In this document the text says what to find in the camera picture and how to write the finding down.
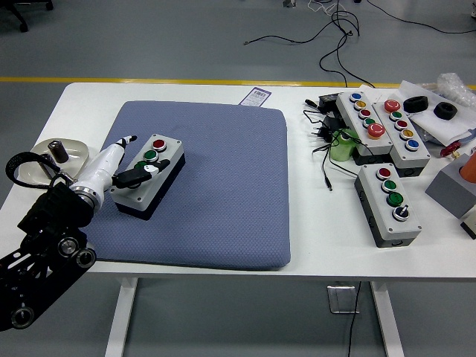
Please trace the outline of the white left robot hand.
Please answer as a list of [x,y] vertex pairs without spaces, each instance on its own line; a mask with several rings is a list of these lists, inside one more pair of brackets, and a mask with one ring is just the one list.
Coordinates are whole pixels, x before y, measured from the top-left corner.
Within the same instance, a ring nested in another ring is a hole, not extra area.
[[103,193],[111,186],[131,187],[150,180],[170,165],[170,160],[164,159],[142,167],[132,168],[115,176],[124,157],[126,146],[136,139],[136,135],[128,135],[109,145],[84,169],[70,188],[76,191],[89,190]]

